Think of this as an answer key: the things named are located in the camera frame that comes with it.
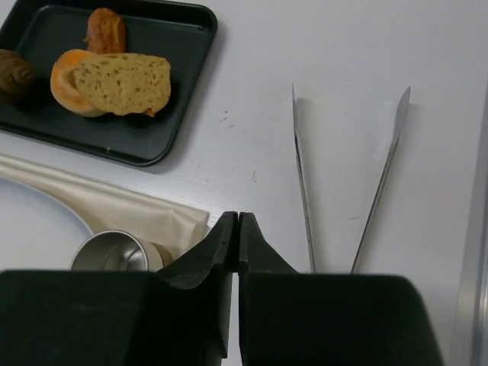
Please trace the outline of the sliced seeded bread loaf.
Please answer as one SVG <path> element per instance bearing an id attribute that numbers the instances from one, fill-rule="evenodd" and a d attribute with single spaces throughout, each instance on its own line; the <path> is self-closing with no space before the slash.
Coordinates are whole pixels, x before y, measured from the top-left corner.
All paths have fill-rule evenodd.
<path id="1" fill-rule="evenodd" d="M 163 57 L 108 53 L 87 57 L 73 69 L 79 93 L 93 107 L 117 116 L 155 116 L 171 96 L 171 65 Z"/>

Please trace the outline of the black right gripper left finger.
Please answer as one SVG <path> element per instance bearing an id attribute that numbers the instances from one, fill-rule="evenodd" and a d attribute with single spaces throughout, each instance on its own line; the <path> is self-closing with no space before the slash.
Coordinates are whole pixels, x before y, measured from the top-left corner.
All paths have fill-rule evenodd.
<path id="1" fill-rule="evenodd" d="M 5 271 L 3 365 L 219 365 L 238 215 L 157 272 Z"/>

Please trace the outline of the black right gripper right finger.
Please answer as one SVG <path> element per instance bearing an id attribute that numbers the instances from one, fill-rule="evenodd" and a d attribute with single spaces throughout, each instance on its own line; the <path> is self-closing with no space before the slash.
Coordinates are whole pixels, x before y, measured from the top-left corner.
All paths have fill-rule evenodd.
<path id="1" fill-rule="evenodd" d="M 424 301 L 397 275 L 301 274 L 239 217 L 245 365 L 440 365 Z"/>

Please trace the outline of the steel serving tongs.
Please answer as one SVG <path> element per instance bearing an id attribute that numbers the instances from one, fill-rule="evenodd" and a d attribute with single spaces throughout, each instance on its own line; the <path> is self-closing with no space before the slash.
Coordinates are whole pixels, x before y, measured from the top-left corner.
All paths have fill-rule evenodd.
<path id="1" fill-rule="evenodd" d="M 361 263 L 361 251 L 363 249 L 364 244 L 367 242 L 368 236 L 373 227 L 374 217 L 380 205 L 380 199 L 382 197 L 384 187 L 387 182 L 387 177 L 389 175 L 390 168 L 393 164 L 394 156 L 396 154 L 397 147 L 400 141 L 402 129 L 406 122 L 406 115 L 409 107 L 410 95 L 411 95 L 411 87 L 408 86 L 403 92 L 401 98 L 399 99 L 398 105 L 396 107 L 396 114 L 395 114 L 395 120 L 393 125 L 393 134 L 388 149 L 388 154 L 386 157 L 386 161 L 384 163 L 383 170 L 381 172 L 380 180 L 378 182 L 375 191 L 374 199 L 372 201 L 370 210 L 368 212 L 368 217 L 366 219 L 358 247 L 355 251 L 355 257 L 350 269 L 351 273 L 355 273 L 358 270 L 359 264 Z M 298 123 L 297 123 L 297 98 L 295 95 L 294 83 L 291 84 L 291 110 L 292 110 L 292 121 L 294 127 L 294 148 L 295 148 L 295 156 L 297 162 L 297 174 L 298 174 L 298 180 L 300 185 L 303 217 L 304 217 L 304 223 L 305 223 L 305 229 L 307 235 L 307 249 L 308 249 L 308 256 L 310 260 L 310 270 L 313 274 L 315 274 L 317 273 L 316 253 L 315 253 L 314 242 L 313 242 L 313 231 L 312 231 L 312 225 L 310 219 L 310 209 L 307 201 L 306 182 L 303 176 L 303 163 L 302 163 L 302 157 L 300 151 L 300 138 L 298 133 Z"/>

